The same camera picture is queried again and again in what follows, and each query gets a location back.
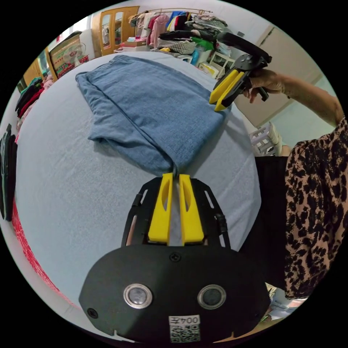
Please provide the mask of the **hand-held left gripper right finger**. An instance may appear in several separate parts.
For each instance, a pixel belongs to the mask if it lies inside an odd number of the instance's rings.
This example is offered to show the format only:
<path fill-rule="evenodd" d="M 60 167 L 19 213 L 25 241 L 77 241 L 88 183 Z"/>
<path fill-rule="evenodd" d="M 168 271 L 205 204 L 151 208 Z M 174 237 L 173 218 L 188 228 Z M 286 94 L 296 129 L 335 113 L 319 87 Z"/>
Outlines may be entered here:
<path fill-rule="evenodd" d="M 202 244 L 204 232 L 189 175 L 179 175 L 179 206 L 182 245 Z"/>

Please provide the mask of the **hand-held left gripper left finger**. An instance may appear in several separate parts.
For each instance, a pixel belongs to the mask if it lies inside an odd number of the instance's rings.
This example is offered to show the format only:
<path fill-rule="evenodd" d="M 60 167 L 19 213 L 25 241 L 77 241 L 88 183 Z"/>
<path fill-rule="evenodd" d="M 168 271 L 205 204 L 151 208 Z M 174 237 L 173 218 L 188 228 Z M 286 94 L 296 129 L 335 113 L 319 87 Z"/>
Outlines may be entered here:
<path fill-rule="evenodd" d="M 148 239 L 151 243 L 169 243 L 172 194 L 173 174 L 163 174 L 148 231 Z"/>

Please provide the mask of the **person's right hand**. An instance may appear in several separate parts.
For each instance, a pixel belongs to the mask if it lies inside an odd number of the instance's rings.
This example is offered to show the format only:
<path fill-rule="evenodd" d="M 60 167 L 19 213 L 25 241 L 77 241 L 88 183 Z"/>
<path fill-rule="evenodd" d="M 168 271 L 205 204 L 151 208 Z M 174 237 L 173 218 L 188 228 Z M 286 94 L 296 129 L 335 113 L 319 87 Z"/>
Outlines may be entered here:
<path fill-rule="evenodd" d="M 253 103 L 258 90 L 263 88 L 268 94 L 282 94 L 285 92 L 286 76 L 268 69 L 262 69 L 249 78 L 250 87 L 243 92 L 243 96 Z"/>

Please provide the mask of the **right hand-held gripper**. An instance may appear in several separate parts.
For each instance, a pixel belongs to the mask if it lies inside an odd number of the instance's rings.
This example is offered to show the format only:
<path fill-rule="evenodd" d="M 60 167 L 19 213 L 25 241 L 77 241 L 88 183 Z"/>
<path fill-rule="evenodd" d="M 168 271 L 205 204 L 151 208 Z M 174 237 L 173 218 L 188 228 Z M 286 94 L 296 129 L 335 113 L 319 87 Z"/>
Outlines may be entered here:
<path fill-rule="evenodd" d="M 216 103 L 214 111 L 229 108 L 234 100 L 250 87 L 249 78 L 256 71 L 266 68 L 271 61 L 270 55 L 266 58 L 249 54 L 240 56 L 210 94 L 209 104 Z"/>

